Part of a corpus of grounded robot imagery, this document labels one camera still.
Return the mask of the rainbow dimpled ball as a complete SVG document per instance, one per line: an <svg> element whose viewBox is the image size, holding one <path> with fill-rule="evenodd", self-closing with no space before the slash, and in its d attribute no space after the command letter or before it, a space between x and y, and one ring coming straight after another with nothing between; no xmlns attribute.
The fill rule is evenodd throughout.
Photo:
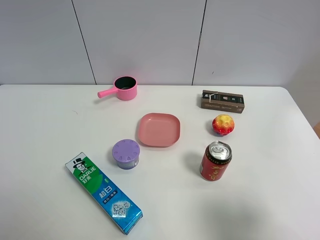
<svg viewBox="0 0 320 240"><path fill-rule="evenodd" d="M230 134L235 128L233 118L227 114L220 114L212 121L213 131L220 136Z"/></svg>

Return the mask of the pink square plate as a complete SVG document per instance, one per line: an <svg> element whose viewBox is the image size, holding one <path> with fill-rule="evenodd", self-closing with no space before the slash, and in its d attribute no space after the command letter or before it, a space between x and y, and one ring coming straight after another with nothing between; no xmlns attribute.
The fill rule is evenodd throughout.
<svg viewBox="0 0 320 240"><path fill-rule="evenodd" d="M149 147L166 148L180 138L180 120L168 113L148 113L138 124L137 138Z"/></svg>

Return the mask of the purple lidded container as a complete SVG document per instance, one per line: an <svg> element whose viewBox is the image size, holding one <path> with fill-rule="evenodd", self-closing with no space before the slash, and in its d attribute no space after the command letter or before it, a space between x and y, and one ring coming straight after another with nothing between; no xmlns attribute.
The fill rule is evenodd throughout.
<svg viewBox="0 0 320 240"><path fill-rule="evenodd" d="M123 170L130 170L139 163L140 146L132 139L122 139L112 148L112 156Z"/></svg>

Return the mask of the pink toy saucepan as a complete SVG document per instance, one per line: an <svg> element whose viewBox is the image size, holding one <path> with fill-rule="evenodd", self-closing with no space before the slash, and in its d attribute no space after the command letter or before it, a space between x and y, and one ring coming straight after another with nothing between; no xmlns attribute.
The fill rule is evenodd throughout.
<svg viewBox="0 0 320 240"><path fill-rule="evenodd" d="M117 78L113 87L97 93L99 99L116 94L116 97L122 101L130 101L137 96L137 81L131 76L122 76Z"/></svg>

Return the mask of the red drink can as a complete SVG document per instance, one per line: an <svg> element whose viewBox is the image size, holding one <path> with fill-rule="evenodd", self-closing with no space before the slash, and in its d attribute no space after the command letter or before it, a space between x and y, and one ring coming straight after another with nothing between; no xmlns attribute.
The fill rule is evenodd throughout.
<svg viewBox="0 0 320 240"><path fill-rule="evenodd" d="M231 147L221 141L213 141L204 152L200 173L207 181L219 180L232 160Z"/></svg>

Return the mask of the brown cardboard box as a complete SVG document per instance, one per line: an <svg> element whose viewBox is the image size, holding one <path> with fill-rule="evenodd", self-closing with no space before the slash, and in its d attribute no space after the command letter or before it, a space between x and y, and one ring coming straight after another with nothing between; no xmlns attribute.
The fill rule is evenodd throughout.
<svg viewBox="0 0 320 240"><path fill-rule="evenodd" d="M201 108L241 114L245 108L242 94L203 90Z"/></svg>

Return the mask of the Darlie toothpaste box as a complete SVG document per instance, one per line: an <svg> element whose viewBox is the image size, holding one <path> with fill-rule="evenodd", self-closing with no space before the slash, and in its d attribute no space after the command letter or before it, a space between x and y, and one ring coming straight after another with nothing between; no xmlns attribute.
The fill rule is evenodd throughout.
<svg viewBox="0 0 320 240"><path fill-rule="evenodd" d="M128 235L143 217L142 210L83 152L65 164L77 181Z"/></svg>

